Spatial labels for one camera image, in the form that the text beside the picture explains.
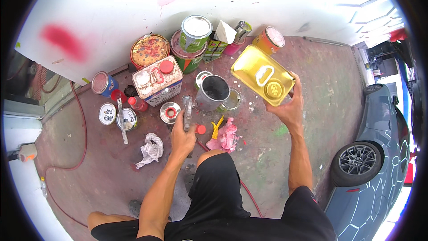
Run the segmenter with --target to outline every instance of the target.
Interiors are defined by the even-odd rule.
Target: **white paper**
[[[158,162],[158,158],[163,154],[162,140],[156,134],[148,133],[146,135],[146,145],[141,147],[141,152],[142,160],[135,164],[137,169],[153,161]]]
[[[235,39],[236,31],[230,27],[227,23],[220,20],[220,23],[215,30],[214,38],[218,41],[232,44]]]

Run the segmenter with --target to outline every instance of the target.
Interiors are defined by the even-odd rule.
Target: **pink rag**
[[[211,139],[207,142],[207,147],[211,150],[220,149],[229,154],[235,151],[238,139],[241,136],[236,135],[238,127],[232,124],[233,117],[227,119],[227,123],[218,130],[217,139]]]

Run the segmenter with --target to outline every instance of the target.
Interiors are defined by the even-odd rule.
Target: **paint-stained floor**
[[[248,37],[247,44],[251,40],[252,37]],[[193,81],[197,72],[202,70],[221,75],[231,86],[238,88],[242,94],[241,106],[225,113],[225,117],[234,117],[237,133],[243,137],[231,156],[263,215],[279,218],[288,198],[290,134],[274,115],[265,111],[261,97],[230,74],[230,67],[237,57],[238,54],[224,56],[209,64],[201,64],[198,71],[184,77],[181,94],[172,100],[181,103],[183,94],[194,96]],[[313,190],[317,198],[326,199],[329,192],[324,184],[330,161],[340,147],[354,140],[362,115],[362,85],[352,49],[349,46],[313,43],[301,37],[286,37],[286,46],[272,57],[289,71],[297,73],[302,81],[305,100],[303,123],[313,168]],[[128,71],[115,78],[121,90],[132,83]],[[93,211],[130,215],[128,202],[142,200],[166,164],[171,149],[171,126],[160,120],[160,106],[149,107],[146,112],[138,114],[139,126],[128,132],[129,144],[124,145],[116,125],[102,126],[98,120],[101,104],[113,101],[94,95],[91,90],[81,94],[79,99],[88,129],[87,154],[82,165],[74,171],[49,170],[46,181],[50,191],[65,212],[83,223]],[[217,122],[220,117],[217,112],[193,113],[194,122],[208,129],[205,135],[200,136],[202,142],[210,139],[210,122]],[[140,146],[144,145],[145,135],[150,132],[162,138],[164,155],[159,162],[137,170],[133,163],[142,159]],[[84,148],[84,131],[75,100],[43,125],[36,146],[39,154],[35,163],[40,175],[47,165],[72,167],[79,162]],[[181,219],[190,205],[184,177],[187,172],[195,171],[194,165],[202,153],[202,148],[196,145],[193,158],[187,159],[182,167],[171,209],[173,220]],[[241,193],[244,208],[258,216],[247,193],[243,189]],[[94,240],[88,229],[66,217],[51,197],[48,201],[74,240]]]

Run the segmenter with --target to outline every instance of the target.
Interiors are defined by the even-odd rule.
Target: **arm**
[[[284,123],[292,137],[292,152],[290,157],[290,167],[288,173],[288,194],[291,195],[299,186],[307,186],[312,190],[312,168],[309,161],[308,149],[303,137],[303,96],[302,84],[297,74],[294,92],[290,92],[291,101],[284,105],[273,107],[265,102],[266,111],[279,117]]]
[[[187,155],[195,146],[195,125],[184,132],[183,112],[178,114],[171,132],[172,149],[168,162],[142,201],[137,238],[152,235],[164,239],[163,231],[173,202],[175,181]]]

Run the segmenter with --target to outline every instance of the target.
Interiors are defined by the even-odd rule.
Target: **knee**
[[[106,216],[102,212],[91,212],[88,215],[88,229],[92,231],[93,228],[102,224],[102,217]]]
[[[201,154],[201,156],[198,159],[198,163],[196,164],[196,168],[199,167],[199,165],[204,162],[206,159],[215,156],[217,154],[222,154],[222,153],[226,153],[225,151],[222,151],[220,149],[215,149],[215,150],[211,150],[208,152],[205,152],[203,154]]]

